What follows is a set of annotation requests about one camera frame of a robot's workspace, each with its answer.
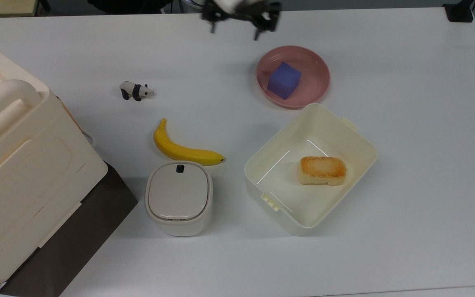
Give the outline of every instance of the purple cube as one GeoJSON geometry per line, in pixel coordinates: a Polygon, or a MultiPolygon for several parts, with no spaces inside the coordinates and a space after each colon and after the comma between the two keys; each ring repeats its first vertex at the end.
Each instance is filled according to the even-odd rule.
{"type": "Polygon", "coordinates": [[[267,89],[280,98],[286,100],[300,83],[302,73],[285,62],[281,62],[278,68],[270,75],[267,89]]]}

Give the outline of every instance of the pink bowl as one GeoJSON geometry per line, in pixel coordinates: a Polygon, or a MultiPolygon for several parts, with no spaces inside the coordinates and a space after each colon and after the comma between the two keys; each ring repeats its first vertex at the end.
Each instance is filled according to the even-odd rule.
{"type": "Polygon", "coordinates": [[[277,47],[263,56],[256,67],[256,80],[262,92],[274,103],[288,108],[300,108],[318,101],[325,94],[331,77],[329,69],[315,52],[305,47],[288,45],[277,47]],[[285,62],[300,71],[300,83],[286,99],[267,90],[271,73],[285,62]]]}

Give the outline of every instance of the yellow banana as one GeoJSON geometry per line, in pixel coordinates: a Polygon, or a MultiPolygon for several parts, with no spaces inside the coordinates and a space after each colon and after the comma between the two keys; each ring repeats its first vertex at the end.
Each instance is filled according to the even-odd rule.
{"type": "Polygon", "coordinates": [[[160,120],[160,124],[153,133],[153,141],[159,150],[166,156],[174,160],[190,160],[201,165],[216,165],[225,158],[213,151],[199,150],[197,148],[188,148],[180,146],[168,138],[166,134],[166,119],[160,120]]]}

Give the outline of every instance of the box handle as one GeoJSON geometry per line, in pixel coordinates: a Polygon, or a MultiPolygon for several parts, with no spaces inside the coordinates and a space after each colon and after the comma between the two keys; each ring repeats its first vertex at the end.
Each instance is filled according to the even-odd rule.
{"type": "Polygon", "coordinates": [[[280,210],[280,206],[275,203],[267,194],[261,195],[261,199],[265,201],[265,203],[267,203],[272,209],[274,209],[274,211],[280,210]]]}
{"type": "Polygon", "coordinates": [[[35,107],[41,102],[40,94],[26,81],[10,79],[0,82],[0,112],[19,99],[26,107],[35,107]]]}

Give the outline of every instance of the floor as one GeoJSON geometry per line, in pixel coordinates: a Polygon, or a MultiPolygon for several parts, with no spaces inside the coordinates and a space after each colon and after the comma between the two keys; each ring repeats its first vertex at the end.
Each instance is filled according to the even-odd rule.
{"type": "MultiPolygon", "coordinates": [[[[178,0],[173,5],[173,13],[179,13],[178,0]]],[[[441,7],[442,4],[457,3],[458,0],[278,0],[284,11],[319,10],[319,9],[360,9],[360,8],[403,8],[403,7],[441,7]]],[[[49,0],[51,11],[41,12],[41,16],[60,15],[101,15],[106,14],[96,9],[86,0],[49,0]]],[[[187,12],[198,11],[185,6],[187,12]]],[[[164,8],[170,13],[170,5],[164,8]]]]}

